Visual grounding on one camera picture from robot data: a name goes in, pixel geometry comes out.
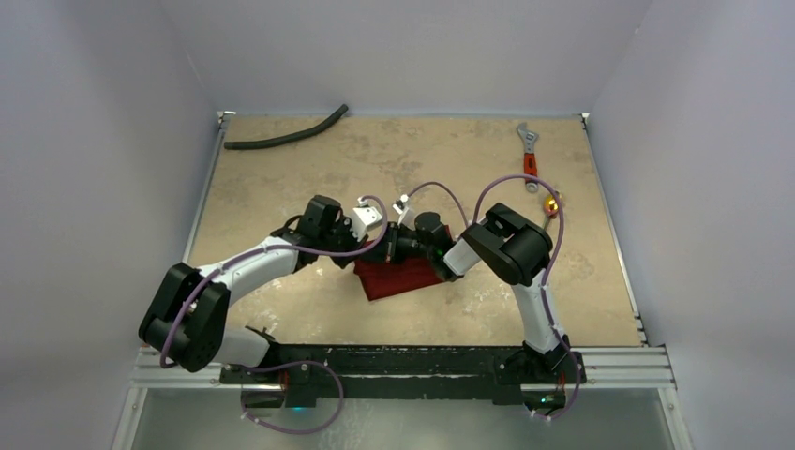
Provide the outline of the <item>dark red cloth napkin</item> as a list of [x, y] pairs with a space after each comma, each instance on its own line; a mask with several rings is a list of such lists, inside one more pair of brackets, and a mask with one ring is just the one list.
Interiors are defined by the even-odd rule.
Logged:
[[370, 302], [443, 283], [424, 258], [400, 263], [356, 261], [353, 272]]

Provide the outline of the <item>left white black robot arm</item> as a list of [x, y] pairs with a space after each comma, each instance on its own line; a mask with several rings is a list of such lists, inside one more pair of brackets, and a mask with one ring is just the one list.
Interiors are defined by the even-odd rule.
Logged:
[[228, 312], [262, 286], [298, 273], [319, 257], [345, 267], [380, 242], [369, 238], [386, 227], [388, 213], [376, 196], [358, 199], [350, 211], [323, 195], [260, 243], [199, 267], [179, 262], [160, 282], [139, 327], [140, 340], [159, 352], [162, 368], [197, 372], [212, 363], [243, 367], [255, 383], [269, 383], [279, 358], [274, 339], [250, 328], [229, 330]]

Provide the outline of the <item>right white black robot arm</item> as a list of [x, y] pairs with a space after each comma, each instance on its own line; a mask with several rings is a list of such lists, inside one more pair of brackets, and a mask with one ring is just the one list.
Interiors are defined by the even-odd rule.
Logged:
[[484, 263], [510, 286], [523, 326], [526, 368], [534, 379], [547, 382], [562, 371], [570, 350], [566, 334], [557, 328], [547, 287], [555, 256], [556, 247], [546, 229], [497, 202], [458, 238], [437, 213], [419, 214], [412, 226], [392, 221], [383, 240], [363, 260], [372, 268], [421, 261], [420, 266], [440, 282], [464, 278]]

